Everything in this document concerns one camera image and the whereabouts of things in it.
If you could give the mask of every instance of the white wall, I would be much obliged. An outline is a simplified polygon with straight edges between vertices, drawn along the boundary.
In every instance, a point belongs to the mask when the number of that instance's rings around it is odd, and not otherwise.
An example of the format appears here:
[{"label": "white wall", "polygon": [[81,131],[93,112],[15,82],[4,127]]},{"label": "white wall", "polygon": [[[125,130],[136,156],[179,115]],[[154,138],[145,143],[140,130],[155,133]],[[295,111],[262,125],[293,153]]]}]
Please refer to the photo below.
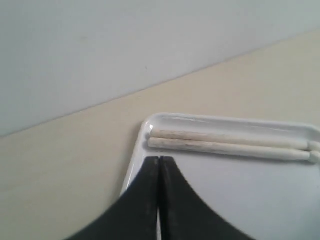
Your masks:
[{"label": "white wall", "polygon": [[312,30],[319,9],[319,0],[2,0],[0,135]]}]

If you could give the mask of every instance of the black object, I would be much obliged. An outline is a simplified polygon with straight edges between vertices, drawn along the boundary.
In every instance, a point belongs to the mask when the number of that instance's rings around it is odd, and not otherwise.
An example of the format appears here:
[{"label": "black object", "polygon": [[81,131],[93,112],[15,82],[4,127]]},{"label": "black object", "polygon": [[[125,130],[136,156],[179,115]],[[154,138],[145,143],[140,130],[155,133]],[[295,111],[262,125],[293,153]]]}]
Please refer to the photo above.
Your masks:
[{"label": "black object", "polygon": [[147,157],[128,190],[98,220],[69,240],[252,240],[190,187],[170,156]]}]

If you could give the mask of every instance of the beige table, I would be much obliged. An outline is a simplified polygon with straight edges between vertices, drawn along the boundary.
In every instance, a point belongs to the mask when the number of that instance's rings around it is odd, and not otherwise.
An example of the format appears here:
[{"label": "beige table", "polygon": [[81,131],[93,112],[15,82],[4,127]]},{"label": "beige table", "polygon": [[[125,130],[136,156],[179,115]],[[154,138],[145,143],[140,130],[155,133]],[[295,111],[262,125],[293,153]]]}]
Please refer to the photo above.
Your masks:
[{"label": "beige table", "polygon": [[178,112],[320,126],[320,30],[0,141],[0,239],[60,240],[117,199],[140,125]]}]

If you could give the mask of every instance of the white tray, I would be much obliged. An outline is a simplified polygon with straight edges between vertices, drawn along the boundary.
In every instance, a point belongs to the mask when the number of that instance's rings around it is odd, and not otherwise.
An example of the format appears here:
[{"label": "white tray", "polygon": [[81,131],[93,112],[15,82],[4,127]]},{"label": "white tray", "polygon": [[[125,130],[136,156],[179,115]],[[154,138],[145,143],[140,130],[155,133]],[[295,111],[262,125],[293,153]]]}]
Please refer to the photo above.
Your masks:
[{"label": "white tray", "polygon": [[146,142],[152,128],[320,142],[319,129],[300,123],[158,113],[141,127],[122,192],[145,157],[172,156],[206,204],[252,238],[320,240],[318,165],[151,149]]}]

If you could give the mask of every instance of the wooden drumstick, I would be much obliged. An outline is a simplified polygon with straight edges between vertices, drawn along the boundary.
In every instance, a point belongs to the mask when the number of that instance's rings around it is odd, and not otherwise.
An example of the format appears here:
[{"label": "wooden drumstick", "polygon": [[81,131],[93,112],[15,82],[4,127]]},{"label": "wooden drumstick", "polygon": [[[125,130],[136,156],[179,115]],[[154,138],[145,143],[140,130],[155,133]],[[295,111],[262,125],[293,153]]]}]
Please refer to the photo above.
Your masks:
[{"label": "wooden drumstick", "polygon": [[250,146],[240,144],[168,139],[157,137],[149,138],[148,146],[151,148],[167,150],[192,151],[283,161],[309,161],[311,163],[316,164],[320,163],[320,153],[317,151],[308,152],[288,148]]},{"label": "wooden drumstick", "polygon": [[270,138],[263,136],[243,137],[232,134],[197,133],[158,129],[153,129],[151,131],[150,137],[320,152],[319,142],[307,141],[304,139],[281,139],[276,137]]}]

